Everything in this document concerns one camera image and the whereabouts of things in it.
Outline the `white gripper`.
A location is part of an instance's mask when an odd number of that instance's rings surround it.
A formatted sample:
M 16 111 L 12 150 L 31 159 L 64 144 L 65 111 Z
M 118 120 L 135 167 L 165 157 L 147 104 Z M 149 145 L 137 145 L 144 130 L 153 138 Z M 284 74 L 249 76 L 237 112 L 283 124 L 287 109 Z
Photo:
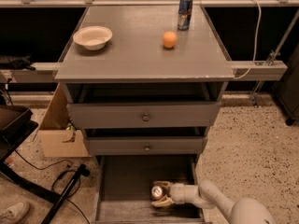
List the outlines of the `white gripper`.
M 173 183 L 170 181 L 154 181 L 153 189 L 154 190 L 169 190 L 169 195 L 164 195 L 160 200 L 154 201 L 151 203 L 152 206 L 160 208 L 167 207 L 172 204 L 184 204 L 185 203 L 185 185 L 176 183 L 173 186 Z

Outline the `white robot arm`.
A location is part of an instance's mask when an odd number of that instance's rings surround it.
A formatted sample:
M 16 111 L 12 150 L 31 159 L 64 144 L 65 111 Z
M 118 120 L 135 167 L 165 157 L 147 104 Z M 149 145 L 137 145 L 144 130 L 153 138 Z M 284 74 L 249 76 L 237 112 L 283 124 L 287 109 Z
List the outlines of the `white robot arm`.
M 252 198 L 240 198 L 234 202 L 209 180 L 198 185 L 155 181 L 151 197 L 151 204 L 155 207 L 185 203 L 203 209 L 217 207 L 229 224 L 277 224 L 262 203 Z

